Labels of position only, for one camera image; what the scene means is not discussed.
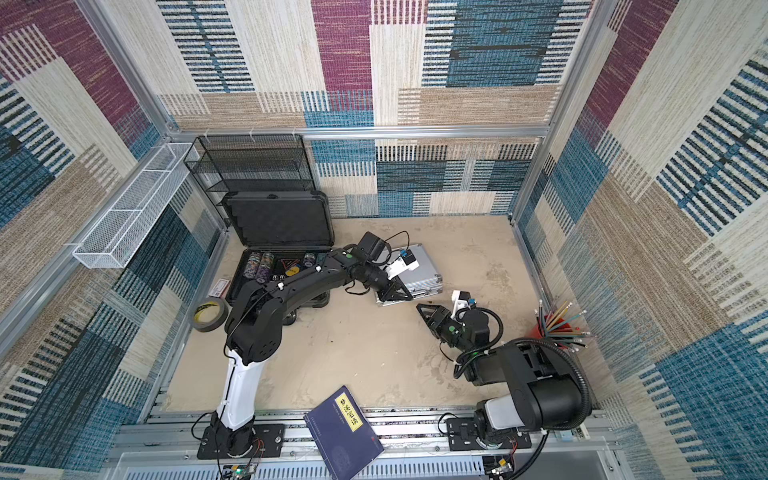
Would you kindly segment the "red pencil cup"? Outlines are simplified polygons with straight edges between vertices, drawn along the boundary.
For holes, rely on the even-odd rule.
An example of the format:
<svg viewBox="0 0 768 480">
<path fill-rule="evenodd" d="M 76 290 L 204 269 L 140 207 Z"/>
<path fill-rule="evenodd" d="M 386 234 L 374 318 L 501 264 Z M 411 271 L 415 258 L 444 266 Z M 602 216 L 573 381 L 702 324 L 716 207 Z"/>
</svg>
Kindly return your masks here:
<svg viewBox="0 0 768 480">
<path fill-rule="evenodd" d="M 550 340 L 555 346 L 578 353 L 588 347 L 588 341 L 594 334 L 582 325 L 586 310 L 574 310 L 575 303 L 566 301 L 562 304 L 547 306 L 539 300 L 534 312 L 535 325 L 529 335 L 537 339 Z"/>
</svg>

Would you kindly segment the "small pink card packet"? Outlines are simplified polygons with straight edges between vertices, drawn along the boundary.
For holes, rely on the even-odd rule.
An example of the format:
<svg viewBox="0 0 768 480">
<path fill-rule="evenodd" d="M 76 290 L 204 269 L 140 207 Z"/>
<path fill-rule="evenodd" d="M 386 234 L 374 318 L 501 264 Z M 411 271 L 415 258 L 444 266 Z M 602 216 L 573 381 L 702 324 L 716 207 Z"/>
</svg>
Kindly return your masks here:
<svg viewBox="0 0 768 480">
<path fill-rule="evenodd" d="M 214 298 L 223 298 L 226 295 L 230 284 L 231 281 L 229 279 L 220 278 L 210 288 L 208 295 Z"/>
</svg>

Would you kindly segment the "white mesh wall basket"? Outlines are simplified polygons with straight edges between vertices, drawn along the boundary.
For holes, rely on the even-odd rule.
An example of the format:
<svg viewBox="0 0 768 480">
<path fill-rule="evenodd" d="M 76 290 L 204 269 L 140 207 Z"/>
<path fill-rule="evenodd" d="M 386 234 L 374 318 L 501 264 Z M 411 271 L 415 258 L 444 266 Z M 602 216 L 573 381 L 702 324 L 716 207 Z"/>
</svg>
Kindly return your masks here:
<svg viewBox="0 0 768 480">
<path fill-rule="evenodd" d="M 122 269 L 134 257 L 188 175 L 189 143 L 160 147 L 75 247 L 88 269 Z"/>
</svg>

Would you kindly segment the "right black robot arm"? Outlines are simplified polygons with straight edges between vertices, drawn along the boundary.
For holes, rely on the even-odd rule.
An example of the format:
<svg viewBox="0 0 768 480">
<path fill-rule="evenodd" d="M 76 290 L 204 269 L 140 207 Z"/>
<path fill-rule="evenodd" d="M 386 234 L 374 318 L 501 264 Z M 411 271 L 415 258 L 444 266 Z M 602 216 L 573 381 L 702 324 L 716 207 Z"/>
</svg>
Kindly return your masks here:
<svg viewBox="0 0 768 480">
<path fill-rule="evenodd" d="M 416 310 L 440 344 L 460 351 L 453 360 L 454 378 L 508 389 L 476 406 L 472 427 L 481 446 L 495 447 L 534 430 L 573 430 L 591 415 L 588 381 L 557 343 L 529 337 L 502 343 L 501 317 L 472 302 L 454 311 L 425 303 Z"/>
</svg>

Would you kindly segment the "red triangle card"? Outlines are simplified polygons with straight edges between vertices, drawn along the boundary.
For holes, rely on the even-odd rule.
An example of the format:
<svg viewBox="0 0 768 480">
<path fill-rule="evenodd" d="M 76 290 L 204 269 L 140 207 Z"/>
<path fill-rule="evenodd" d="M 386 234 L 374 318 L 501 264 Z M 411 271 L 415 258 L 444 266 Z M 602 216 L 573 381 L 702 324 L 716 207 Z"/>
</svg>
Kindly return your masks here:
<svg viewBox="0 0 768 480">
<path fill-rule="evenodd" d="M 281 259 L 280 262 L 284 270 L 290 270 L 300 265 L 300 261 L 297 259 Z"/>
</svg>

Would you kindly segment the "large black poker case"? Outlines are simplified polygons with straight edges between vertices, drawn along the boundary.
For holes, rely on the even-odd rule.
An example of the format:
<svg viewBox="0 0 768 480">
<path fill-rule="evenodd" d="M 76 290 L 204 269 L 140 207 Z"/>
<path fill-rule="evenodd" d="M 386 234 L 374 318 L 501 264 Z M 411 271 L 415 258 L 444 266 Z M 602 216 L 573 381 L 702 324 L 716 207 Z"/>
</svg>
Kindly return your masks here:
<svg viewBox="0 0 768 480">
<path fill-rule="evenodd" d="M 289 278 L 281 259 L 297 259 L 301 271 L 311 269 L 316 255 L 328 254 L 335 242 L 329 199 L 321 191 L 239 192 L 224 198 L 224 208 L 244 247 L 226 295 L 230 306 L 245 286 L 253 286 L 259 299 L 269 283 Z M 265 284 L 242 275 L 252 251 L 275 256 L 271 279 Z"/>
</svg>

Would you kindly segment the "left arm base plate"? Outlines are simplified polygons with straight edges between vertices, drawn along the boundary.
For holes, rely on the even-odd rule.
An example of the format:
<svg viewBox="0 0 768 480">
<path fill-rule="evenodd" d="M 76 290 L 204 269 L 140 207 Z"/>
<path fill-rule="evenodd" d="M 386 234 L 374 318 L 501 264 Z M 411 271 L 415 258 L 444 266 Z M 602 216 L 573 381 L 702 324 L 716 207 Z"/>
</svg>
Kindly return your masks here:
<svg viewBox="0 0 768 480">
<path fill-rule="evenodd" d="M 208 426 L 200 441 L 198 460 L 276 458 L 282 451 L 283 424 L 247 424 L 238 430 Z"/>
</svg>

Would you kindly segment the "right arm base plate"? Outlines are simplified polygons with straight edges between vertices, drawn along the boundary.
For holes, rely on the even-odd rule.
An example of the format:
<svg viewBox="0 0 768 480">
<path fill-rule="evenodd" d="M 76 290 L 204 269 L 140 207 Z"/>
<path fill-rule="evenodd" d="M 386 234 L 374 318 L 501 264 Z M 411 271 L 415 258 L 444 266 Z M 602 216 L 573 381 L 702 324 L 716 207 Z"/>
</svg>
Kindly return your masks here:
<svg viewBox="0 0 768 480">
<path fill-rule="evenodd" d="M 449 416 L 440 421 L 439 430 L 447 437 L 451 451 L 514 450 L 532 447 L 528 433 L 508 429 L 482 437 L 473 419 Z"/>
</svg>

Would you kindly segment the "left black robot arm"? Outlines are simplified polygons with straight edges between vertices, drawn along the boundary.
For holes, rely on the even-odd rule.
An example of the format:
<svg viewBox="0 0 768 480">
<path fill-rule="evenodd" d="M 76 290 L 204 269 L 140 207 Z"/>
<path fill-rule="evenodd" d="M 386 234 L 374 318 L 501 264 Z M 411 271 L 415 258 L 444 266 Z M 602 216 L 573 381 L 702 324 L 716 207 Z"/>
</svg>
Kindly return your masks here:
<svg viewBox="0 0 768 480">
<path fill-rule="evenodd" d="M 355 283 L 383 302 L 411 301 L 413 295 L 399 275 L 418 267 L 409 248 L 396 254 L 387 241 L 367 232 L 358 243 L 329 251 L 320 265 L 264 286 L 242 287 L 225 324 L 228 370 L 211 417 L 213 431 L 239 433 L 252 423 L 262 371 L 281 345 L 290 314 L 321 294 Z"/>
</svg>

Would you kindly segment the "multicolour poker chip row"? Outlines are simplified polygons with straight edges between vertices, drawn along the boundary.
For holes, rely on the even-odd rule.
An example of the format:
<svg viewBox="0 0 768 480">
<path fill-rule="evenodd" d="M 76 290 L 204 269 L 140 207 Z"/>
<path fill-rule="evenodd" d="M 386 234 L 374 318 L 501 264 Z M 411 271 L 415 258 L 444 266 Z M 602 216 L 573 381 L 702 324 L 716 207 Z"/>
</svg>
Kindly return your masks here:
<svg viewBox="0 0 768 480">
<path fill-rule="evenodd" d="M 272 252 L 252 251 L 249 253 L 242 275 L 246 280 L 265 284 L 271 279 L 275 263 Z"/>
</svg>

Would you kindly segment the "dark blue book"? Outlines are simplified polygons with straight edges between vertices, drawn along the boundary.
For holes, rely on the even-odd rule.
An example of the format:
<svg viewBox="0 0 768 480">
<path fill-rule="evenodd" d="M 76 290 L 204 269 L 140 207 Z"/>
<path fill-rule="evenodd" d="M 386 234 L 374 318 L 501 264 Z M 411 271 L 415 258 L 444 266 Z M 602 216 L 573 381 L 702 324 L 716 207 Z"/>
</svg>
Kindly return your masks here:
<svg viewBox="0 0 768 480">
<path fill-rule="evenodd" d="M 304 421 L 332 479 L 353 479 L 384 452 L 347 386 L 307 412 Z"/>
</svg>

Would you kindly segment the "small silver aluminium case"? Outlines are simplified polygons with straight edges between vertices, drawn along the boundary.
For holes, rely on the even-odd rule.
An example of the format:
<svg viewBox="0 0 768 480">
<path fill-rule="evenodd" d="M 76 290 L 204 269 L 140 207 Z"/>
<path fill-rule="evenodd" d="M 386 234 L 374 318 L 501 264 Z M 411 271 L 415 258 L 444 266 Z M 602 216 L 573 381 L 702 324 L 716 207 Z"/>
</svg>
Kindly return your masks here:
<svg viewBox="0 0 768 480">
<path fill-rule="evenodd" d="M 415 270 L 406 270 L 398 276 L 407 290 L 413 297 L 413 300 L 422 299 L 438 295 L 443 292 L 443 277 L 433 264 L 430 256 L 421 243 L 412 244 L 410 250 L 418 262 L 419 266 Z M 406 247 L 395 248 L 387 264 L 395 262 L 398 256 L 406 250 Z M 388 251 L 385 249 L 377 258 L 376 262 L 383 262 L 388 257 Z M 406 300 L 396 298 L 395 300 L 382 300 L 379 294 L 376 294 L 376 303 L 380 306 L 389 306 L 402 303 Z"/>
</svg>

